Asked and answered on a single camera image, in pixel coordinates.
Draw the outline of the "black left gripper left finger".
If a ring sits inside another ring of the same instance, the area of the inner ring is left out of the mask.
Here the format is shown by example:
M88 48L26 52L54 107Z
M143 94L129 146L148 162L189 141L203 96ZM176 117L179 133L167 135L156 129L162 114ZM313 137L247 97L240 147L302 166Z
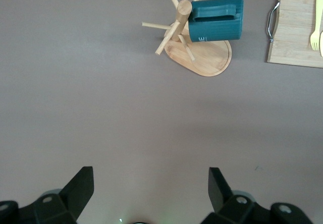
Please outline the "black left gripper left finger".
M84 166L58 193L22 208L16 201L2 201L1 223L76 223L93 193L93 167Z

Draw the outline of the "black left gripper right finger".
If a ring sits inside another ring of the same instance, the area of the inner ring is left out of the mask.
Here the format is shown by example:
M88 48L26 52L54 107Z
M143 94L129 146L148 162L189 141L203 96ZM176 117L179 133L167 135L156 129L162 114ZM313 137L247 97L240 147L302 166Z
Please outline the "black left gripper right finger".
M208 195L213 212L202 223L312 223L290 203L276 202L265 209L246 195L235 194L218 167L209 168Z

